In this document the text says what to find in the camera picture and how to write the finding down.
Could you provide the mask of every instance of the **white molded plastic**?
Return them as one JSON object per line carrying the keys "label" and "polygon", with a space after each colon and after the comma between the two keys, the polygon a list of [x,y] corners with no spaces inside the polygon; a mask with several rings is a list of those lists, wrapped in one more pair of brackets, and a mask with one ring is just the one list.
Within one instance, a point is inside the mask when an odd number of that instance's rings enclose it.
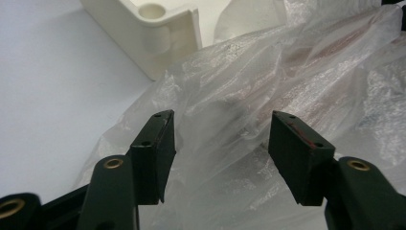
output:
{"label": "white molded plastic", "polygon": [[194,5],[166,9],[142,0],[80,1],[152,80],[163,76],[176,60],[202,47]]}

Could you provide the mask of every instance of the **white plastic part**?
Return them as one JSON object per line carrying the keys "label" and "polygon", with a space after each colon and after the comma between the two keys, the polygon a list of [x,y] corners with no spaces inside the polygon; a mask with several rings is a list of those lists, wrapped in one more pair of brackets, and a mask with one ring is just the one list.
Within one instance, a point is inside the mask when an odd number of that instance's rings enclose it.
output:
{"label": "white plastic part", "polygon": [[167,9],[131,0],[81,0],[121,48],[152,79],[169,65],[202,47],[194,5]]}

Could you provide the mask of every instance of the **white table surface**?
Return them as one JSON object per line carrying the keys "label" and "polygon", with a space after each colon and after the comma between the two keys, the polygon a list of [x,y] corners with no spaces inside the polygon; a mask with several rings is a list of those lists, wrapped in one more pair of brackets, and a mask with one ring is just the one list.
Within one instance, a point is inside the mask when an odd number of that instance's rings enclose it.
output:
{"label": "white table surface", "polygon": [[0,1],[0,197],[70,192],[150,85],[79,0]]}

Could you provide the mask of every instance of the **clear plastic wrap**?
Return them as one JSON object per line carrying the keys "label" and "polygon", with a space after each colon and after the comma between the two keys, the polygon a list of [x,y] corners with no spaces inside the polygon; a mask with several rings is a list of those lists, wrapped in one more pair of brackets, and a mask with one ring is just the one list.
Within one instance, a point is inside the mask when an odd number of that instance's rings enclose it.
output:
{"label": "clear plastic wrap", "polygon": [[[271,112],[281,110],[341,154],[374,163],[405,194],[401,9],[349,0],[339,8],[345,15],[315,17],[318,7],[328,8],[318,2],[286,0],[286,26],[172,65],[105,132],[79,185],[98,160],[126,153],[152,114],[174,109],[178,153],[166,203],[141,207],[142,229],[326,229],[323,208],[298,206],[267,153]],[[356,10],[345,11],[353,7],[348,2],[357,2]]]}

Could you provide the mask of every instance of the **transparent plastic bag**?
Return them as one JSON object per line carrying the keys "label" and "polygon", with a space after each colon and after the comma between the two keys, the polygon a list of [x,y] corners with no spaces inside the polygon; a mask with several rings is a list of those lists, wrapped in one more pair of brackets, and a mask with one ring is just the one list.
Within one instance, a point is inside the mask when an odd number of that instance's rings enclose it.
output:
{"label": "transparent plastic bag", "polygon": [[[317,1],[306,3],[316,9]],[[98,160],[125,154],[152,114],[174,109],[178,153],[166,203],[140,207],[142,229],[326,229],[323,208],[298,206],[267,153],[271,113],[281,110],[302,118],[341,154],[377,165],[405,194],[402,12],[362,9],[330,20],[299,20],[299,10],[288,9],[287,21],[296,23],[172,65],[105,132],[79,185]]]}

